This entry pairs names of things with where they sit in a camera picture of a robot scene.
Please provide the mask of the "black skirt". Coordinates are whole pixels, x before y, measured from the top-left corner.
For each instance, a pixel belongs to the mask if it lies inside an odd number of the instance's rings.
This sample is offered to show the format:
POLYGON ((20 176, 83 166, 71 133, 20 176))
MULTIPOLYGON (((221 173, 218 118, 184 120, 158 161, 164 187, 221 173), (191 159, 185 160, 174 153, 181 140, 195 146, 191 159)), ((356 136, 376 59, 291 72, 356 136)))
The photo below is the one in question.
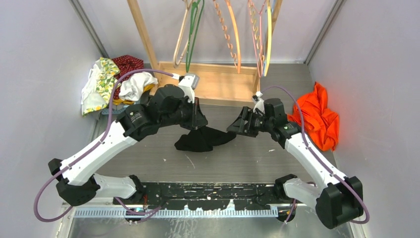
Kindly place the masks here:
POLYGON ((191 130, 183 134, 174 146, 179 151, 190 151, 196 153, 210 152, 215 146, 224 145, 236 138, 234 132, 224 132, 208 126, 197 130, 191 130))

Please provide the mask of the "lemon print skirt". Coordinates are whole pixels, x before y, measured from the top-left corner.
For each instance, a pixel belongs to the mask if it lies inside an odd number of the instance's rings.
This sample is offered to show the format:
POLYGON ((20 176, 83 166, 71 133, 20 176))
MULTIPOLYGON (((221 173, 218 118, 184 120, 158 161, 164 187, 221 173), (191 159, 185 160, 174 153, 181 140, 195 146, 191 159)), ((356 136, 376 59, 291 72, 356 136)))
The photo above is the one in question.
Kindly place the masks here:
POLYGON ((120 69, 111 59, 101 57, 95 62, 89 71, 88 81, 81 90, 82 116, 105 109, 109 105, 116 82, 115 76, 119 73, 120 69))

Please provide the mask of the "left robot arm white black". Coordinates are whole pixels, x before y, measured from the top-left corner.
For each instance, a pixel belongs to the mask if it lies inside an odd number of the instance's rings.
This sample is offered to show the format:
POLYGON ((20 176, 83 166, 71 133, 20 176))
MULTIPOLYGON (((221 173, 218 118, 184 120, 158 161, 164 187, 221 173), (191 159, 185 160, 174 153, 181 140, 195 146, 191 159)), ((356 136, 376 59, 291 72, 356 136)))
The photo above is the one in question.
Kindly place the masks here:
POLYGON ((161 127, 179 125, 195 130, 207 125, 194 90, 194 86, 167 84, 157 89, 146 104, 127 107, 100 137, 74 156, 52 159, 49 169, 57 175, 59 196, 71 206, 80 206, 95 197, 140 204, 145 190, 137 176, 107 177, 97 170, 121 151, 156 134, 161 127))

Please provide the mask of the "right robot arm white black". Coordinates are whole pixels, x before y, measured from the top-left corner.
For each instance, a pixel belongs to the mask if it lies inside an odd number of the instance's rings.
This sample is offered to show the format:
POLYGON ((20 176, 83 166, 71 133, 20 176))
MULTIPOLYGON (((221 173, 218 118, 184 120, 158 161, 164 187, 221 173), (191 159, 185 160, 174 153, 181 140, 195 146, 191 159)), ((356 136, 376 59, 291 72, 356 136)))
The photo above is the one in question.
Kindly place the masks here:
POLYGON ((273 193, 278 202, 296 199, 304 203, 329 229, 364 215, 362 182, 339 171, 310 143, 301 127, 288 120, 280 99, 260 99, 252 109, 243 107, 227 131, 248 137, 269 133, 311 176, 313 184, 294 174, 276 179, 273 193))

